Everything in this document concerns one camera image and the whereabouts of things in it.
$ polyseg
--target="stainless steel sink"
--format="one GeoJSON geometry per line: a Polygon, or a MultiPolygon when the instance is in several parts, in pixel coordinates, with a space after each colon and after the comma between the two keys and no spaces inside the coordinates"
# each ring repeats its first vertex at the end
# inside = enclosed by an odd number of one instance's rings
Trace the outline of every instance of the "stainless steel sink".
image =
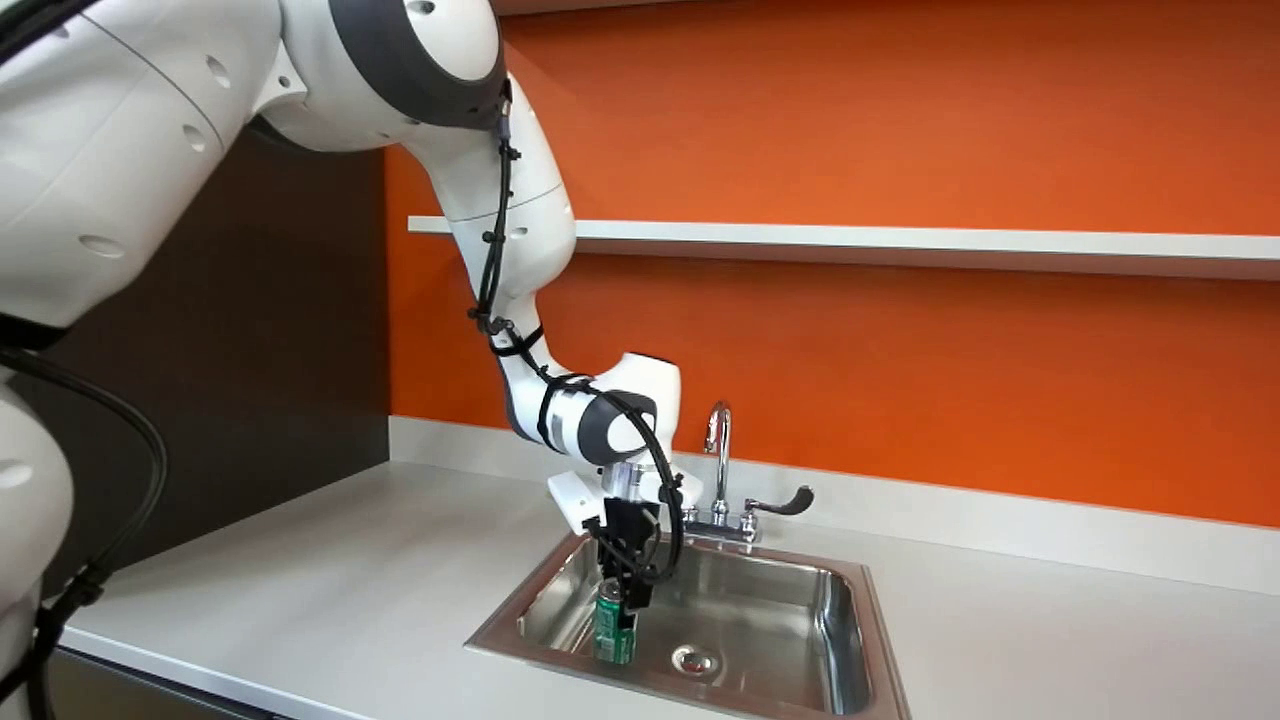
{"type": "Polygon", "coordinates": [[[598,550],[570,535],[472,646],[749,717],[910,717],[859,566],[687,546],[640,613],[629,667],[592,660],[598,587],[598,550]]]}

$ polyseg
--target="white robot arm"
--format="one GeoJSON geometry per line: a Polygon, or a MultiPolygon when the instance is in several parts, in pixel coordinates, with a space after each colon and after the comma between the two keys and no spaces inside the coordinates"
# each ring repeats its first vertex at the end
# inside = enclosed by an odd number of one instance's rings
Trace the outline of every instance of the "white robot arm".
{"type": "MultiPolygon", "coordinates": [[[[656,510],[697,499],[667,463],[682,373],[625,357],[572,375],[537,291],[572,258],[552,148],[506,73],[489,0],[0,0],[0,347],[39,351],[160,247],[248,120],[315,151],[410,148],[454,221],[512,428],[599,467],[552,486],[647,605],[656,510]]],[[[68,467],[0,391],[0,676],[29,646],[37,577],[68,526],[68,467]]],[[[0,720],[24,717],[0,698],[0,720]]]]}

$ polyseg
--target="white shelf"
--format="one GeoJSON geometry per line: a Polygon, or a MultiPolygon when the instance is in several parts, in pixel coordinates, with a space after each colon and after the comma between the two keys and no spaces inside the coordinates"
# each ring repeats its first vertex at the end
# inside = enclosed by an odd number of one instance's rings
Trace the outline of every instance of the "white shelf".
{"type": "MultiPolygon", "coordinates": [[[[410,234],[449,236],[446,216],[410,234]]],[[[1280,281],[1280,236],[577,221],[581,252],[1280,281]]]]}

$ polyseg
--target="countertop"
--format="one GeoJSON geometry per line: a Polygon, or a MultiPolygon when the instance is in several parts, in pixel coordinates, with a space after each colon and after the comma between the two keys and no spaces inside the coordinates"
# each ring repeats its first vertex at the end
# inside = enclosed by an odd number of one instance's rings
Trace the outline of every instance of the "countertop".
{"type": "MultiPolygon", "coordinates": [[[[489,433],[449,428],[428,444],[401,444],[393,463],[126,567],[66,646],[280,717],[715,717],[470,648],[564,535],[544,495],[558,463],[489,433]]],[[[749,489],[814,482],[786,467],[744,478],[755,478],[749,489]]],[[[840,491],[869,489],[895,491],[835,478],[818,505],[850,510],[840,491]]],[[[916,720],[1272,720],[1280,707],[1272,567],[1248,587],[1248,566],[1278,551],[1278,534],[1106,513],[1106,530],[1190,530],[1179,546],[1220,551],[1244,577],[1234,587],[1234,572],[1217,585],[1096,567],[1086,566],[1092,551],[992,551],[840,515],[770,519],[764,546],[873,572],[916,720]]]]}

